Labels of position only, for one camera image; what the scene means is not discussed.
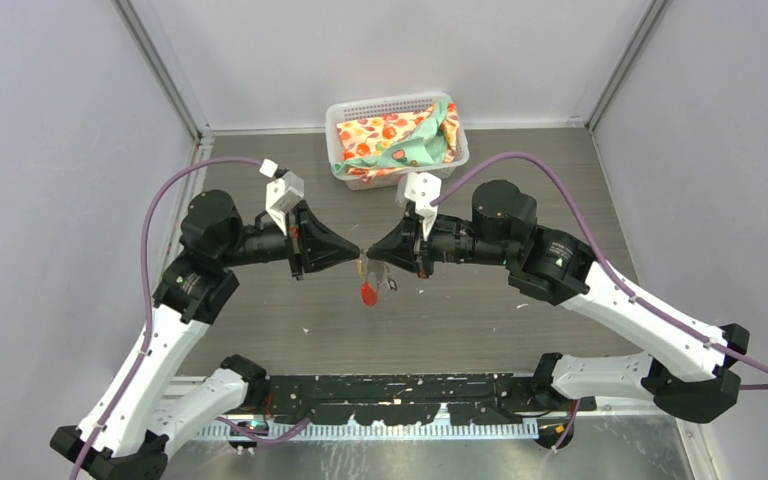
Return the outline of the metal key holder red handle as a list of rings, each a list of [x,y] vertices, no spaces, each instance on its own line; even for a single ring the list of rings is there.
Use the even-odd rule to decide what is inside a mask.
[[[389,278],[394,278],[390,275],[387,263],[366,257],[360,260],[363,261],[365,269],[365,276],[360,277],[362,279],[360,297],[364,305],[374,307],[378,303],[382,291],[395,292],[389,290],[387,284]]]

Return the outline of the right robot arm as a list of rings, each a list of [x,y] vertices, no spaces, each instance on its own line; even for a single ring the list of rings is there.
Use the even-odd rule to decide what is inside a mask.
[[[626,356],[542,355],[530,381],[537,406],[551,411],[591,396],[638,399],[705,424],[736,404],[741,380],[726,349],[747,350],[745,328],[706,325],[660,300],[632,296],[629,280],[599,263],[589,245],[541,226],[536,200],[508,181],[479,185],[468,220],[431,205],[439,189],[424,175],[404,179],[403,217],[368,258],[421,278],[439,262],[502,266],[521,294],[593,319],[638,347]]]

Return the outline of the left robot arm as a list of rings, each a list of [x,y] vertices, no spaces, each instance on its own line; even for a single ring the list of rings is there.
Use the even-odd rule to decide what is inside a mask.
[[[59,427],[51,448],[95,479],[159,479],[180,447],[220,415],[258,412],[269,394],[265,369],[225,358],[200,386],[172,405],[159,402],[183,360],[218,318],[239,282],[233,267],[287,261],[293,277],[355,260],[359,248],[322,224],[299,201],[279,227],[247,225],[231,196],[210,190],[189,204],[181,254],[152,296],[143,330],[93,410]]]

